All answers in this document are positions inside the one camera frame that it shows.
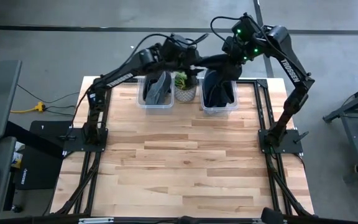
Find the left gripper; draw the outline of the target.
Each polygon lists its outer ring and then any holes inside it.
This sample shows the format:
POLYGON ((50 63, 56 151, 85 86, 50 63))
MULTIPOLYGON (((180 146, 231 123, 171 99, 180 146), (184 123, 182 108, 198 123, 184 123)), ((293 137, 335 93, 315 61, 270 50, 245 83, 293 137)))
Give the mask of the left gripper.
POLYGON ((191 70, 201 56, 194 46, 186 46, 174 43, 168 50, 166 69, 171 71, 191 70))

